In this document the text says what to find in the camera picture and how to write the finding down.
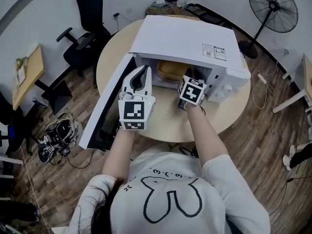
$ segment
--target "black pants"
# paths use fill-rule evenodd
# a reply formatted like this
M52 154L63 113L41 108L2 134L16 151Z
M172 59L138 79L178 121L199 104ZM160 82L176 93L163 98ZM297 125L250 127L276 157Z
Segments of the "black pants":
M27 222L35 222L36 210L33 204L0 201L0 217L5 217L8 220L19 219Z
M312 157L312 143L306 145L299 153L295 153L291 159L290 168L294 168L299 165L302 161Z

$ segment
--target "fan grille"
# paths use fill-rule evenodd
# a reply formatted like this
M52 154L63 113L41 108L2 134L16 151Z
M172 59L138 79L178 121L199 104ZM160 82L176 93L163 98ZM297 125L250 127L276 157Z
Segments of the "fan grille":
M256 17L263 23L270 12L271 1L276 1L279 9L272 11L265 26L280 33L294 29L298 22L298 9L294 0L249 0L249 3Z

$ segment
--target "black desk base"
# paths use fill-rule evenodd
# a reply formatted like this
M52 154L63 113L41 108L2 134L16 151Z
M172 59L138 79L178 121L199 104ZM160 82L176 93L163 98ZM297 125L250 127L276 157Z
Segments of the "black desk base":
M44 90L42 97L49 101L54 115L72 98L65 81L62 81L53 89L50 89L40 80L37 80L35 85Z

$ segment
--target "tabletop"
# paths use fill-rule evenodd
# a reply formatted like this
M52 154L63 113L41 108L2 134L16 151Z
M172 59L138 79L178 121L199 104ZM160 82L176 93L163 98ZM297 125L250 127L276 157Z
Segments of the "tabletop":
M304 88L309 98L312 99L312 63L306 54L303 54Z
M123 56L130 51L142 23L143 19L126 26L116 33L103 49L97 63L97 87L100 94ZM248 68L244 58L242 62L244 67ZM250 81L222 103L204 99L201 106L217 133L227 129L238 119L247 104L249 93ZM194 141L186 111L177 108L177 91L153 86L152 95L156 98L156 103L148 129L139 133L164 142Z
M17 88L13 82L13 110L17 110L29 89L31 89L36 80L38 80L43 73L44 67L41 55L41 46L39 45L28 58L26 79L24 82L20 85L19 88Z

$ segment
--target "open microwave door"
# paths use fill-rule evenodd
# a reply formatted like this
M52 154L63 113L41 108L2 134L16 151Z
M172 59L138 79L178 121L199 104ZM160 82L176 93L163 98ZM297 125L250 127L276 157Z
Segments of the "open microwave door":
M132 54L125 54L100 96L85 127L79 146L82 148L111 148L119 123L118 100L124 78L137 68Z

